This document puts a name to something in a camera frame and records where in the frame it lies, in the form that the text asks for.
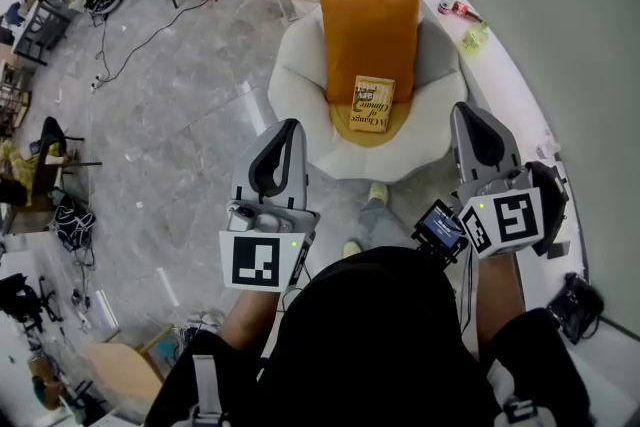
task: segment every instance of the jeans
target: jeans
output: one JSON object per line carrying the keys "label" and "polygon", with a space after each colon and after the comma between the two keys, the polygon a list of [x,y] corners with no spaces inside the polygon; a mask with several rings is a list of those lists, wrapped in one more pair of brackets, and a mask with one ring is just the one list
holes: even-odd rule
{"label": "jeans", "polygon": [[365,251],[380,246],[418,247],[411,232],[379,199],[372,199],[364,206],[358,223],[358,241]]}

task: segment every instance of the white counter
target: white counter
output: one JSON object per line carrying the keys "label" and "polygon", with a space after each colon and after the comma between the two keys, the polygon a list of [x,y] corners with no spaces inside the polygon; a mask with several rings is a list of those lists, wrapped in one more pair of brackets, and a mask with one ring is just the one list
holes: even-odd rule
{"label": "white counter", "polygon": [[[460,1],[469,5],[467,0]],[[454,14],[439,13],[439,2],[422,0],[421,11],[458,44],[470,22]],[[496,35],[490,31],[489,41],[478,55],[461,54],[460,59],[471,96],[511,130],[522,161],[540,160],[548,166],[557,165],[561,176],[566,177],[562,163],[552,158],[557,141],[524,77]],[[584,273],[579,225],[568,184],[567,189],[571,201],[556,242],[570,242],[569,254],[549,260],[546,256],[538,257],[531,248],[517,253],[527,309],[546,306],[562,287],[567,272]]]}

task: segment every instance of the bag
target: bag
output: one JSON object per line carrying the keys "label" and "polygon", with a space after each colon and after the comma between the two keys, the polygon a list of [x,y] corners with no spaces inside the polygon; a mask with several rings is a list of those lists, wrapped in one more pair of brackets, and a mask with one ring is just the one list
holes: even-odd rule
{"label": "bag", "polygon": [[56,208],[53,226],[62,245],[70,253],[91,246],[91,230],[96,216],[65,194]]}

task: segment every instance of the small screen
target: small screen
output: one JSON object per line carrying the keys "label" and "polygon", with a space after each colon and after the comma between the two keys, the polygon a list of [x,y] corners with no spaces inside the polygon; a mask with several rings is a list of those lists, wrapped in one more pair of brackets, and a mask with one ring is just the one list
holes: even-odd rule
{"label": "small screen", "polygon": [[462,236],[462,230],[457,223],[437,205],[422,220],[422,224],[449,249],[455,246]]}

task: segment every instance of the book cover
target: book cover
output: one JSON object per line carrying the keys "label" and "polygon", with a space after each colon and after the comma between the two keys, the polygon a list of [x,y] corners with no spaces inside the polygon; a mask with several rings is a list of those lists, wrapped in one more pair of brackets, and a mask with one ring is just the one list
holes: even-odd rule
{"label": "book cover", "polygon": [[396,82],[377,77],[356,77],[349,129],[386,132]]}

